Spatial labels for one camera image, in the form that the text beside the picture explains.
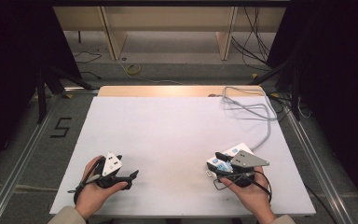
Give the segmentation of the wooden table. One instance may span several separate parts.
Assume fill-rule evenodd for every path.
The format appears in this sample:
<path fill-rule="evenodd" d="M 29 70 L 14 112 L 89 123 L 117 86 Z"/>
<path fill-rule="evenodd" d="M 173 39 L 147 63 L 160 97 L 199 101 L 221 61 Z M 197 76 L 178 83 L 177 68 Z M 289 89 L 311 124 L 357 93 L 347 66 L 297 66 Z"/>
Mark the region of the wooden table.
<path fill-rule="evenodd" d="M 177 85 L 177 86 L 103 86 L 98 97 L 208 97 L 265 96 L 260 86 Z"/>

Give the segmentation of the black metal stand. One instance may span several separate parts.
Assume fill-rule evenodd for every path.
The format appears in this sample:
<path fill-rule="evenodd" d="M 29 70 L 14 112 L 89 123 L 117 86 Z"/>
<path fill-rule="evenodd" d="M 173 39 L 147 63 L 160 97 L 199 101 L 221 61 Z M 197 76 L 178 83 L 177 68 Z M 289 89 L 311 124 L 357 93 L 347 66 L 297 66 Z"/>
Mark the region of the black metal stand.
<path fill-rule="evenodd" d="M 299 74 L 292 60 L 286 60 L 281 65 L 267 72 L 264 76 L 256 78 L 251 85 L 259 85 L 275 76 L 279 76 L 275 88 L 278 91 L 289 90 L 291 92 L 290 109 L 296 118 L 300 120 L 299 108 Z"/>
<path fill-rule="evenodd" d="M 39 117 L 37 123 L 41 123 L 48 113 L 45 87 L 48 87 L 53 94 L 63 94 L 64 86 L 60 82 L 61 78 L 67 79 L 85 90 L 94 90 L 94 87 L 83 81 L 80 77 L 72 76 L 70 73 L 62 70 L 59 67 L 42 67 L 36 74 L 36 90 L 39 108 Z"/>

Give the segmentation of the beige desk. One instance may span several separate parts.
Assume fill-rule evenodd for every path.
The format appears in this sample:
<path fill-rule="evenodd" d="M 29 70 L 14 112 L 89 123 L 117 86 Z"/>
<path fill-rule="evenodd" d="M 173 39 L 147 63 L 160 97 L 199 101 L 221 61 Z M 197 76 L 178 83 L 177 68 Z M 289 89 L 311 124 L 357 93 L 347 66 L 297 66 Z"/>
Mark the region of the beige desk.
<path fill-rule="evenodd" d="M 214 32 L 225 61 L 234 32 L 278 31 L 283 7 L 55 7 L 64 31 L 102 31 L 111 58 L 121 54 L 130 31 Z"/>

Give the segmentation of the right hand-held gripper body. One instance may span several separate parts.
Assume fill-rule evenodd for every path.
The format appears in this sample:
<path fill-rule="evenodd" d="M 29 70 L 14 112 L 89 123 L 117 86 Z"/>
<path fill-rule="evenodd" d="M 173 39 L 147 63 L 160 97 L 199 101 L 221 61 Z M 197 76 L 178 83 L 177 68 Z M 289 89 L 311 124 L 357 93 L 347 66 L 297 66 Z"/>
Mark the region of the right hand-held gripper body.
<path fill-rule="evenodd" d="M 231 160 L 234 183 L 241 188 L 247 187 L 255 180 L 255 167 L 269 166 L 269 162 L 252 153 L 240 150 Z"/>

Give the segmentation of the yellow tape roll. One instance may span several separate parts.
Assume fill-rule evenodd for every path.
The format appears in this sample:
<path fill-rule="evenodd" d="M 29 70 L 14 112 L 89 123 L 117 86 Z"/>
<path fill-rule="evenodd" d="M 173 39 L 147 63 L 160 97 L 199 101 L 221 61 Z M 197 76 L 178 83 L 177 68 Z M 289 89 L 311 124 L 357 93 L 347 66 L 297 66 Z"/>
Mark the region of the yellow tape roll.
<path fill-rule="evenodd" d="M 126 67 L 126 72 L 130 76 L 135 76 L 141 72 L 141 66 L 139 64 L 130 64 Z"/>

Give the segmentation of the dark curtain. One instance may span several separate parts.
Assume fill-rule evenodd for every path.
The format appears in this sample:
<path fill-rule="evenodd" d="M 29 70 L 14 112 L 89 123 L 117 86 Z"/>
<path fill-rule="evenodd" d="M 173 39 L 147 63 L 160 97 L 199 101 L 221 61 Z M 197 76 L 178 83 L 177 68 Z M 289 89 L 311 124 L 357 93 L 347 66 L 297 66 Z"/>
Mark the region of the dark curtain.
<path fill-rule="evenodd" d="M 0 0 L 0 152 L 50 67 L 81 77 L 53 7 Z"/>
<path fill-rule="evenodd" d="M 269 54 L 296 56 L 301 100 L 358 189 L 358 0 L 289 0 Z"/>

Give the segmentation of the person's right hand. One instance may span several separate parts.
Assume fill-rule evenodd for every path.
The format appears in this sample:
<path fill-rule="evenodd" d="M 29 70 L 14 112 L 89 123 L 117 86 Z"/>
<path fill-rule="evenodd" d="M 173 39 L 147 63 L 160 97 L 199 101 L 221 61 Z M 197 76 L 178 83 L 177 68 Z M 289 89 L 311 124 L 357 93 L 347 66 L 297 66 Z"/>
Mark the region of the person's right hand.
<path fill-rule="evenodd" d="M 236 194 L 243 206 L 255 216 L 257 221 L 261 217 L 275 215 L 270 207 L 269 195 L 265 192 L 269 183 L 264 177 L 264 171 L 261 167 L 255 167 L 255 182 L 262 188 L 255 184 L 241 188 L 224 177 L 221 182 Z"/>

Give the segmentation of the aluminium floor rail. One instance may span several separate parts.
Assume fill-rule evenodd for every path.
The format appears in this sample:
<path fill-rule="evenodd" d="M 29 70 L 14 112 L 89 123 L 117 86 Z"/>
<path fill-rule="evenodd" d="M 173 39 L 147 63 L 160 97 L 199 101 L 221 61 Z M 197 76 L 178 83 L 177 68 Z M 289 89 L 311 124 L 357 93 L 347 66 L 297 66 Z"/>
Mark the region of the aluminium floor rail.
<path fill-rule="evenodd" d="M 346 207 L 346 204 L 342 200 L 338 190 L 334 186 L 329 174 L 324 168 L 324 165 L 315 151 L 315 148 L 301 122 L 296 119 L 292 111 L 287 111 L 287 118 L 296 133 L 300 145 L 305 151 L 305 154 L 310 162 L 310 166 L 318 179 L 326 200 L 330 204 L 337 224 L 353 224 L 353 219 Z"/>
<path fill-rule="evenodd" d="M 60 102 L 61 98 L 62 97 L 60 95 L 51 96 L 48 102 L 47 114 L 41 119 L 41 121 L 36 123 L 33 132 L 27 141 L 27 144 L 21 150 L 20 156 L 17 158 L 16 162 L 10 169 L 10 172 L 4 183 L 0 186 L 0 218 L 4 213 L 11 196 L 13 195 L 15 188 L 21 180 L 21 176 L 23 175 L 30 159 L 32 158 L 37 145 L 39 144 L 40 139 L 42 138 L 42 135 L 48 126 L 51 115 Z"/>

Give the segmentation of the person's left hand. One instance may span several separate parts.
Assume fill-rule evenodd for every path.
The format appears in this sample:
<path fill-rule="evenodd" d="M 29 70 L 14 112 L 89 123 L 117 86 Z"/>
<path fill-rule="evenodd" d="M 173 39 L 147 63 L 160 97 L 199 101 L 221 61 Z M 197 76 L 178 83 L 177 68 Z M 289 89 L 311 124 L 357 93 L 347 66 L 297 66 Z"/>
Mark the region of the person's left hand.
<path fill-rule="evenodd" d="M 75 209 L 85 220 L 99 211 L 105 201 L 127 186 L 126 182 L 116 183 L 113 187 L 102 189 L 95 183 L 86 185 L 79 193 Z"/>

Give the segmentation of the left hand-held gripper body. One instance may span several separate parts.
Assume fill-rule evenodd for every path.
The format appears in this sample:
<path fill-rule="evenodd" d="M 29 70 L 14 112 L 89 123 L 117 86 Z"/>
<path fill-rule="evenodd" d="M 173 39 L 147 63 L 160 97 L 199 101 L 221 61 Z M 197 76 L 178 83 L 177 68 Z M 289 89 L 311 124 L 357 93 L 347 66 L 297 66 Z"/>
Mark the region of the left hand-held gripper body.
<path fill-rule="evenodd" d="M 122 162 L 117 159 L 114 153 L 109 152 L 106 157 L 101 157 L 94 172 L 94 174 L 99 175 L 96 179 L 96 184 L 102 189 L 108 189 L 119 183 L 117 173 L 121 167 Z M 125 189 L 130 189 L 132 181 L 126 183 Z"/>

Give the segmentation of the white power strip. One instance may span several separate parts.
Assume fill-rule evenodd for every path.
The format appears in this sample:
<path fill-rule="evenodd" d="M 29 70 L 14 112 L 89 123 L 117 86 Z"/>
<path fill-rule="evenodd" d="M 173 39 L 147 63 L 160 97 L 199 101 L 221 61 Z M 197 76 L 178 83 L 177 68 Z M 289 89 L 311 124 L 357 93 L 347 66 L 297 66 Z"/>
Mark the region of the white power strip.
<path fill-rule="evenodd" d="M 234 157 L 240 150 L 246 151 L 250 154 L 252 154 L 252 150 L 248 148 L 244 143 L 240 143 L 234 147 L 231 147 L 223 152 L 224 155 Z M 224 172 L 233 172 L 233 168 L 231 166 L 231 163 L 229 161 L 222 161 L 220 159 L 217 159 L 216 156 L 211 157 L 206 161 L 206 174 L 208 177 L 217 178 L 217 175 L 214 171 L 211 171 L 208 165 L 211 164 L 213 167 L 216 167 L 218 170 L 224 171 Z"/>

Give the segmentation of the white table mat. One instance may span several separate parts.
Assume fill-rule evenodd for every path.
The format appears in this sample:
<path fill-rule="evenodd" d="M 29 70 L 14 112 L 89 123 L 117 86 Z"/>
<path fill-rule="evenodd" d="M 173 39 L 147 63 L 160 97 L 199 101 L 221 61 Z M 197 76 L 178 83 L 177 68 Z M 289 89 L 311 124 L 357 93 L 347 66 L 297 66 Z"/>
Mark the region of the white table mat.
<path fill-rule="evenodd" d="M 274 110 L 264 96 L 96 97 L 51 207 L 73 202 L 85 165 L 94 157 L 122 155 L 120 175 L 139 170 L 131 189 L 112 196 L 100 210 L 112 217 L 243 217 L 246 210 L 229 189 L 218 190 L 206 161 L 244 143 L 269 162 L 264 170 L 277 214 L 315 212 Z"/>

